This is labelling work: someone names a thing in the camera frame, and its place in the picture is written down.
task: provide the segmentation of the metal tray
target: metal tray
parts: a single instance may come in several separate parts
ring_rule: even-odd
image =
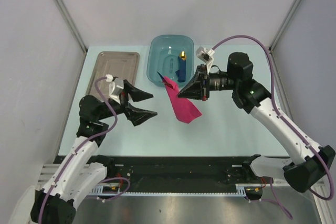
[[[121,79],[127,79],[132,85],[138,71],[140,55],[137,52],[101,52],[98,54],[86,94],[91,94],[101,100],[94,81],[107,74]],[[99,89],[109,97],[109,83],[101,81]]]

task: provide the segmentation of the transparent blue container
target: transparent blue container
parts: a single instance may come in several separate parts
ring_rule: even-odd
[[[182,65],[180,53],[184,51],[185,81],[178,82],[177,71]],[[148,56],[147,77],[155,85],[163,87],[158,72],[175,81],[179,87],[185,86],[194,75],[194,42],[183,35],[160,35],[153,39]]]

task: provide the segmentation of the cable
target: cable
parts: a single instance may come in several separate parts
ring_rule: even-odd
[[[261,183],[263,184],[262,188],[265,188],[267,186],[267,182],[266,182],[266,180],[263,177],[261,177]]]
[[[279,206],[281,208],[281,210],[288,217],[288,219],[292,220],[293,219],[293,215],[290,213],[290,211],[286,207],[283,206],[283,204],[281,203],[281,201],[279,200],[279,198],[277,197],[277,195],[276,195],[276,193],[274,191],[273,179],[272,178],[271,178],[269,184],[271,186],[271,190],[272,190],[272,193],[274,195],[275,200],[272,200],[272,199],[250,200],[247,197],[244,197],[244,198],[247,199],[249,203],[251,203],[251,202],[263,202],[264,201],[264,202],[269,202],[269,203],[275,204],[275,205],[277,205],[277,206]]]
[[[107,198],[107,199],[102,199],[102,198],[94,197],[94,196],[90,196],[90,197],[86,197],[86,198],[88,198],[88,199],[98,199],[98,200],[101,200],[102,202],[111,201],[111,200],[119,198],[121,195],[123,195],[124,193],[126,193],[128,191],[128,189],[130,189],[131,182],[127,178],[125,178],[125,177],[106,178],[106,179],[102,180],[99,183],[106,183],[108,181],[117,180],[117,179],[122,180],[122,181],[124,180],[124,181],[127,182],[126,189],[124,191],[122,191],[121,193],[118,193],[117,195],[112,196],[112,197]]]
[[[275,200],[272,199],[260,199],[260,200],[249,200],[247,197],[245,197],[246,200],[248,200],[249,203],[258,203],[258,202],[269,202],[272,203],[274,205],[279,205]],[[293,219],[293,215],[290,213],[290,211],[284,207],[284,213],[285,215],[288,217],[288,219],[292,220]]]
[[[268,61],[268,64],[269,64],[269,68],[270,68],[270,72],[271,72],[271,101],[272,101],[272,105],[273,105],[273,109],[274,111],[277,113],[277,115],[283,120],[284,123],[287,124],[288,127],[290,127],[292,129],[292,131],[309,147],[309,149],[314,153],[314,155],[317,157],[317,159],[319,160],[319,162],[322,164],[323,166],[323,169],[325,170],[326,174],[327,174],[327,177],[328,177],[328,181],[329,181],[329,184],[330,184],[330,195],[328,197],[323,197],[319,194],[317,194],[315,191],[313,191],[311,188],[309,189],[309,191],[311,193],[313,193],[315,196],[317,196],[318,198],[320,199],[323,199],[323,200],[331,200],[334,196],[334,184],[333,184],[333,181],[332,181],[332,177],[331,177],[331,174],[330,174],[330,171],[326,165],[326,163],[324,162],[324,160],[322,159],[322,157],[320,156],[320,154],[309,144],[309,142],[306,140],[305,136],[301,135],[301,133],[294,127],[294,125],[292,125],[286,118],[284,118],[280,111],[278,110],[278,107],[276,105],[276,102],[275,102],[275,92],[274,92],[274,69],[273,69],[273,65],[272,65],[272,62],[271,62],[271,56],[268,52],[268,50],[266,49],[266,47],[259,41],[257,40],[256,38],[254,37],[251,37],[251,36],[248,36],[248,35],[235,35],[235,36],[231,36],[231,37],[228,37],[226,39],[223,39],[222,41],[220,41],[219,43],[217,43],[212,49],[215,50],[217,47],[219,47],[221,44],[229,41],[229,40],[232,40],[232,39],[236,39],[236,38],[246,38],[246,39],[250,39],[250,40],[253,40],[254,42],[256,42],[259,46],[262,47],[262,49],[264,50],[265,54],[266,54],[266,58],[267,58],[267,61]]]
[[[93,135],[89,138],[87,138],[85,141],[83,141],[76,149],[75,149],[75,153],[77,153],[88,141],[96,138],[97,136],[102,136],[102,135],[105,135],[107,134],[108,132],[112,131],[113,128],[116,126],[117,122],[118,122],[118,117],[117,117],[117,114],[116,112],[114,111],[114,109],[112,108],[112,106],[109,104],[108,100],[105,98],[105,96],[103,95],[103,93],[100,91],[99,87],[98,87],[98,82],[102,81],[102,80],[106,80],[107,77],[101,77],[99,79],[97,79],[95,81],[95,87],[96,87],[96,90],[98,92],[98,94],[101,96],[101,98],[103,99],[103,101],[105,102],[106,106],[109,108],[109,110],[112,112],[113,116],[114,116],[114,123],[113,125],[108,128],[106,131],[103,131],[103,132],[100,132],[100,133],[97,133],[96,135]],[[54,183],[57,184],[59,178],[62,176],[63,172],[65,171],[65,169],[67,168],[67,166],[69,165],[70,161],[72,160],[72,158],[74,157],[75,155],[74,154],[71,154],[68,158],[68,160],[65,162],[64,166],[62,167],[61,171],[59,172],[59,174],[57,175],[57,177],[55,178],[54,180]],[[50,193],[52,192],[52,190],[54,189],[54,185],[51,185],[51,187],[49,188],[46,196],[44,197],[43,199],[43,202],[42,202],[42,205],[41,205],[41,209],[40,209],[40,213],[38,215],[38,224],[42,224],[42,217],[43,217],[43,211],[46,207],[46,203],[47,203],[47,200],[48,200],[48,197],[50,195]]]

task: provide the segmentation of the pink towel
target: pink towel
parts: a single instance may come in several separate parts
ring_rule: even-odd
[[[194,119],[202,115],[198,108],[187,98],[177,97],[179,87],[176,82],[166,76],[164,77],[164,80],[173,87],[171,88],[170,86],[165,85],[174,113],[179,121],[183,123],[191,123]]]

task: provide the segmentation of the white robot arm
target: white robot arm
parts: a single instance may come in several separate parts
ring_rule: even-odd
[[[254,155],[246,165],[256,176],[285,179],[301,193],[325,174],[331,180],[329,168],[335,157],[334,149],[329,145],[321,147],[280,110],[271,93],[253,79],[253,64],[247,54],[231,54],[226,72],[209,72],[214,61],[213,49],[201,47],[196,54],[206,64],[197,66],[194,77],[179,92],[178,97],[206,101],[210,91],[232,90],[237,107],[261,122],[289,154],[290,158]]]
[[[109,100],[98,88],[97,83],[101,80],[110,82]],[[134,102],[138,102],[150,99],[153,95],[135,88],[127,80],[107,75],[98,79],[95,86],[104,101],[101,102],[92,95],[86,95],[81,99],[77,138],[52,178],[43,185],[40,191],[36,191],[35,203],[30,213],[34,222],[39,224],[72,223],[77,208],[90,191],[98,183],[116,179],[113,158],[106,156],[94,157],[89,168],[82,174],[81,171],[89,158],[97,151],[105,135],[115,127],[118,114],[124,113],[134,126],[157,115],[156,112],[135,108],[129,103],[129,97]],[[115,121],[110,128],[107,124],[100,122],[111,116],[115,117]],[[126,191],[130,186],[129,181],[125,178],[120,179],[128,182]],[[123,192],[119,192],[118,188],[116,193],[115,198]]]

